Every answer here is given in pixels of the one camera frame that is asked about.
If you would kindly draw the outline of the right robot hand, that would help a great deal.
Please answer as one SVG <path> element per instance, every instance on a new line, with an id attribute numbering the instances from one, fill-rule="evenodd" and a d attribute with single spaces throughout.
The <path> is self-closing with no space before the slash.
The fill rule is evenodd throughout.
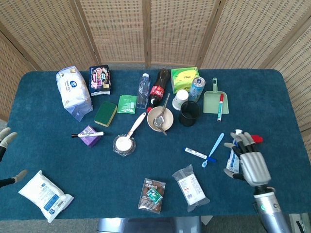
<path id="1" fill-rule="evenodd" d="M 234 173 L 227 168 L 224 168 L 224 173 L 230 178 L 246 181 L 251 187 L 267 185 L 271 176 L 252 136 L 248 132 L 230 133 L 230 136 L 237 143 L 224 143 L 224 146 L 232 149 L 239 158 L 242 174 Z"/>

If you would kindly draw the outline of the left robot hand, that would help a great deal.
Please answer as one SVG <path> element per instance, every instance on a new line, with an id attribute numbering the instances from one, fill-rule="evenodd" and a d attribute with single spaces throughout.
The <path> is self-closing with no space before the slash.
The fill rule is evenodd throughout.
<path id="1" fill-rule="evenodd" d="M 10 132 L 11 128 L 6 127 L 0 132 L 0 161 L 2 161 L 8 145 L 16 138 L 17 132 Z M 28 173 L 28 170 L 24 169 L 14 177 L 2 179 L 0 181 L 0 187 L 5 187 L 17 182 L 20 182 Z"/>

